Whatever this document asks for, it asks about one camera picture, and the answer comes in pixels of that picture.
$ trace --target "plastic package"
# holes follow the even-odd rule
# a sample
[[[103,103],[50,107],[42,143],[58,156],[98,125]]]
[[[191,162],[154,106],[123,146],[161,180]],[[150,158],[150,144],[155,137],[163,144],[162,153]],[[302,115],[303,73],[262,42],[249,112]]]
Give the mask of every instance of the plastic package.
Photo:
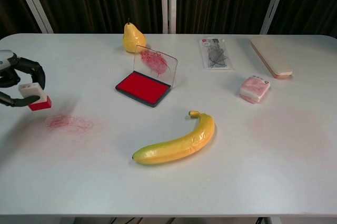
[[[200,39],[200,50],[207,70],[232,70],[224,39]]]
[[[270,83],[255,75],[249,77],[240,87],[240,97],[250,103],[259,103],[270,88]]]

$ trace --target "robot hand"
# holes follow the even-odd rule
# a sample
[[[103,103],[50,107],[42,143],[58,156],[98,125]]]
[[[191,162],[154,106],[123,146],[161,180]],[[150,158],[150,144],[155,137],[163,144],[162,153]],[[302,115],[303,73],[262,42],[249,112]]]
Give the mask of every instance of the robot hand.
[[[11,50],[0,50],[0,88],[11,87],[20,82],[20,77],[15,70],[30,74],[33,82],[45,87],[45,74],[38,62],[18,57]],[[23,99],[12,99],[0,91],[0,104],[11,107],[24,107],[40,99],[39,96],[29,96]]]

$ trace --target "banana stem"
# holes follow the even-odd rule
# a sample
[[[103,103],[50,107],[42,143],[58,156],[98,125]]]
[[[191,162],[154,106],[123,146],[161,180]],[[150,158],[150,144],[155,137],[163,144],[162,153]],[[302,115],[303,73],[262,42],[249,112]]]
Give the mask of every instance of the banana stem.
[[[189,111],[189,116],[191,118],[198,118],[200,116],[200,112],[199,111]]]

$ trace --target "wrapped soap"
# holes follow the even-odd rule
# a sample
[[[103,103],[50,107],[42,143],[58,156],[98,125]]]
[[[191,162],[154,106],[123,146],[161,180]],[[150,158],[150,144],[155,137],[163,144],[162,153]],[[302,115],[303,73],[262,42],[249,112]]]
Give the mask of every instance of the wrapped soap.
[[[255,75],[249,77],[240,87],[240,97],[250,103],[259,103],[270,88],[270,83]]]

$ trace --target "pink eraser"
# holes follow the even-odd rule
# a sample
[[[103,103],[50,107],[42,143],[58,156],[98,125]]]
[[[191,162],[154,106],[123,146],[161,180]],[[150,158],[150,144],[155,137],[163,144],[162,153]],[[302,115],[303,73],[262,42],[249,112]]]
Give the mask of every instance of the pink eraser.
[[[270,83],[260,77],[249,77],[240,87],[240,97],[250,103],[259,103],[270,88]]]
[[[51,99],[44,93],[39,83],[19,85],[19,92],[24,98],[28,96],[33,96],[33,95],[40,96],[40,99],[38,101],[28,105],[28,107],[32,111],[37,111],[37,110],[52,107]]]

